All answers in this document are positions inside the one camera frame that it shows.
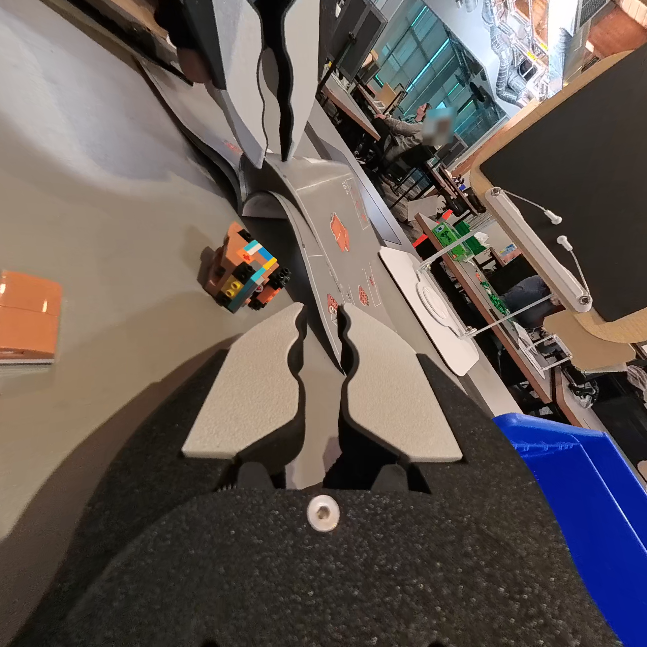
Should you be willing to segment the green toy box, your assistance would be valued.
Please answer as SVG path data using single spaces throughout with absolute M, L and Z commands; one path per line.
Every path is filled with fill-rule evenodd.
M 457 222 L 451 225 L 446 221 L 440 221 L 432 227 L 432 233 L 441 243 L 442 247 L 447 247 L 451 242 L 457 241 L 458 238 L 471 232 L 470 225 L 465 221 Z M 450 251 L 449 256 L 454 261 L 469 261 L 474 256 L 486 251 L 487 247 L 481 244 L 480 238 L 471 236 L 462 243 L 455 245 Z

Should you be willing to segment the pile of green bricks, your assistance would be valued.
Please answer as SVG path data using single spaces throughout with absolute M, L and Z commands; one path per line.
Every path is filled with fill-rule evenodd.
M 496 293 L 496 291 L 490 285 L 490 283 L 483 278 L 479 279 L 479 283 L 482 289 L 484 290 L 484 292 L 486 293 L 488 299 L 490 300 L 490 303 L 495 308 L 495 310 L 497 310 L 503 316 L 510 315 L 511 311 L 508 309 L 505 302 L 499 297 L 499 295 Z

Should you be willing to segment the colourful striped brick model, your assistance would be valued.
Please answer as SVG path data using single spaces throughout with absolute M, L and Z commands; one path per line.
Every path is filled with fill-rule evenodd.
M 235 314 L 244 307 L 262 311 L 291 278 L 288 267 L 233 222 L 208 263 L 202 287 L 215 303 Z

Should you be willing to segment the long office table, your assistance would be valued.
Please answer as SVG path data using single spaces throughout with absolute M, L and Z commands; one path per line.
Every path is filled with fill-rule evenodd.
M 441 279 L 440 263 L 448 278 Z M 539 328 L 530 333 L 540 343 L 528 352 L 515 320 L 500 326 L 494 322 L 503 314 L 492 303 L 484 289 L 485 272 L 473 261 L 459 261 L 452 254 L 444 254 L 431 266 L 432 274 L 441 280 L 450 302 L 457 307 L 459 317 L 468 329 L 487 329 L 473 337 L 486 354 L 492 367 L 502 379 L 524 414 L 605 432 L 606 427 L 595 414 L 591 399 L 578 395 L 596 395 L 596 386 L 586 386 L 582 377 L 566 360 L 567 354 L 559 339 L 546 340 L 547 333 Z

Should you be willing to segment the white bracket bar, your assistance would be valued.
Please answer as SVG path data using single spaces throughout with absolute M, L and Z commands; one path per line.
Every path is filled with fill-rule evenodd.
M 522 251 L 538 274 L 541 274 L 544 281 L 554 289 L 562 304 L 574 312 L 589 312 L 593 307 L 593 296 L 569 239 L 565 235 L 558 236 L 556 244 L 572 257 L 578 277 L 557 259 L 526 222 L 522 213 L 511 200 L 511 197 L 515 196 L 515 194 L 496 186 L 484 193 L 483 200 L 487 204 L 490 214 Z

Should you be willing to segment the blue plastic bin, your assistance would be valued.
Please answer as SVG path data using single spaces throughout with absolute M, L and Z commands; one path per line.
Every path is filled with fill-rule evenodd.
M 610 436 L 509 413 L 494 423 L 534 474 L 592 599 L 624 646 L 646 645 L 646 490 Z

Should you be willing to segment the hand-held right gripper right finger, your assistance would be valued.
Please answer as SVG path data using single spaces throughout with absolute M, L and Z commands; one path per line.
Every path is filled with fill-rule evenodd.
M 463 452 L 416 351 L 394 330 L 349 303 L 338 311 L 342 384 L 340 456 L 332 490 L 429 490 L 421 465 L 451 464 Z

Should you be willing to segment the clear acrylic stand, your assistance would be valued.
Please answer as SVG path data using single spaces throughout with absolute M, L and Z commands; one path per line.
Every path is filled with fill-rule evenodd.
M 572 360 L 573 355 L 561 338 L 544 329 L 546 317 L 561 311 L 562 305 L 539 276 L 522 279 L 500 295 L 472 260 L 460 261 L 449 252 L 434 259 L 425 269 L 431 271 L 439 263 L 462 285 L 463 292 L 477 309 L 483 306 L 481 316 L 489 329 L 506 333 L 539 373 L 544 375 L 549 367 Z

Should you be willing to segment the dark panel with plywood edge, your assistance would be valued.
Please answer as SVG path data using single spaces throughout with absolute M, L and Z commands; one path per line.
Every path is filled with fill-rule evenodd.
M 634 360 L 646 343 L 646 45 L 594 64 L 493 136 L 470 180 L 487 208 L 490 188 L 515 194 L 526 222 L 578 277 L 557 237 L 573 246 L 593 307 L 562 304 L 544 321 L 573 365 L 602 373 Z

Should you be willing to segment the person's left hand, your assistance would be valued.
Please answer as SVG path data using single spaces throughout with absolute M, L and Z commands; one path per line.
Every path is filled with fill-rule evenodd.
M 177 60 L 182 73 L 194 84 L 206 85 L 212 83 L 212 74 L 208 61 L 199 50 L 178 47 Z

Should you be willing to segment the grey instruction booklet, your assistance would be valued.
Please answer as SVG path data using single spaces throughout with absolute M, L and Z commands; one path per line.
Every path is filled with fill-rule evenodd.
M 206 90 L 137 57 L 143 76 L 182 134 L 214 166 L 236 193 L 245 222 L 284 222 L 292 231 L 296 274 L 291 285 L 307 283 L 316 302 L 321 333 L 341 367 L 337 308 L 351 303 L 397 330 L 395 283 L 379 256 L 380 240 L 369 218 L 357 176 L 346 165 L 321 159 L 315 151 L 283 162 L 268 152 L 262 168 L 238 146 L 222 110 Z

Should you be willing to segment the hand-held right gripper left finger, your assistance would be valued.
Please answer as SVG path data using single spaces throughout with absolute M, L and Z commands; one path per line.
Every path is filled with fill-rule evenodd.
M 219 460 L 221 482 L 259 463 L 286 489 L 287 466 L 303 449 L 305 387 L 300 377 L 307 309 L 293 303 L 261 320 L 217 354 L 218 371 L 182 445 L 185 459 Z

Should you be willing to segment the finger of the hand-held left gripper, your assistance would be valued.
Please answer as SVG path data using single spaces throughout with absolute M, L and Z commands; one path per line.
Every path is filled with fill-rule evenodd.
M 263 46 L 261 17 L 250 1 L 213 1 L 218 37 L 219 85 L 213 97 L 224 111 L 240 149 L 261 168 L 268 148 L 259 85 Z
M 281 159 L 289 161 L 308 122 L 319 81 L 319 1 L 286 1 L 278 14 L 277 99 Z

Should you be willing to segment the brown grey brick assembly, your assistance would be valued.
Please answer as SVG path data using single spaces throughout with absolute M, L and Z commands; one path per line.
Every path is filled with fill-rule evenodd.
M 57 350 L 58 282 L 1 271 L 1 365 L 49 365 Z

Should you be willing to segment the white rounded board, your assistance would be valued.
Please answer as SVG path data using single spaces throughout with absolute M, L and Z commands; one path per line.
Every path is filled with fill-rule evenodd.
M 444 363 L 455 375 L 465 376 L 478 362 L 479 351 L 444 293 L 413 255 L 390 247 L 381 247 L 378 255 Z

